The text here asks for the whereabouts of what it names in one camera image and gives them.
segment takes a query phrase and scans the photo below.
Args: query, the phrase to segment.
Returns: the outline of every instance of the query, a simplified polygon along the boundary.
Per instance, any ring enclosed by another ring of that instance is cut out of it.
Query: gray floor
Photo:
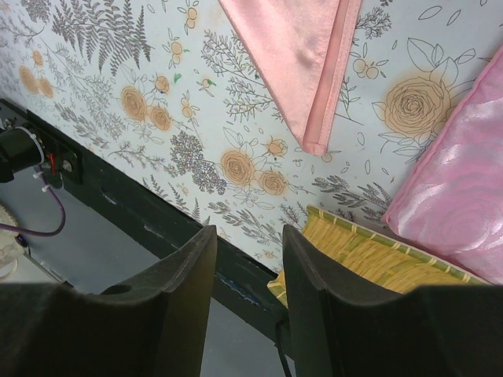
[[[24,227],[53,230],[59,211],[32,170],[0,185],[0,203]],[[157,257],[66,191],[64,231],[53,238],[29,238],[32,254],[77,289],[97,293],[155,263]],[[274,344],[215,300],[211,302],[203,377],[283,376]]]

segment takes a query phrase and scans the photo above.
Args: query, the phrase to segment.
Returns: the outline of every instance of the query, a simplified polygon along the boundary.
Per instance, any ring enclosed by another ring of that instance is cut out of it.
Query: floral tablecloth
[[[365,0],[322,157],[217,0],[0,0],[0,91],[279,271],[282,225],[307,204],[383,231],[502,25],[499,0]]]

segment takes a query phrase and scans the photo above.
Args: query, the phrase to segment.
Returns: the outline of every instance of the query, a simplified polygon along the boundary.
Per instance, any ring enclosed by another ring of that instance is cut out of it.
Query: wicker basket
[[[351,221],[312,206],[307,211],[303,235],[318,250],[389,290],[406,293],[420,285],[486,284],[448,262]],[[267,286],[288,306],[284,271]]]

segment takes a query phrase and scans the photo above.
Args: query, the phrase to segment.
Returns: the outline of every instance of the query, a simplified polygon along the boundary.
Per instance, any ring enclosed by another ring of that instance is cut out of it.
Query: folded pink napkin
[[[503,48],[384,215],[391,230],[503,284]]]
[[[220,0],[304,151],[326,153],[362,0]]]

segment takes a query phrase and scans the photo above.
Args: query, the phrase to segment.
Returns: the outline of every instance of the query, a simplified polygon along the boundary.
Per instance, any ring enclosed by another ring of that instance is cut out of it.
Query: screw
[[[67,172],[71,173],[73,168],[72,168],[72,165],[67,161],[63,161],[63,169],[66,170]]]

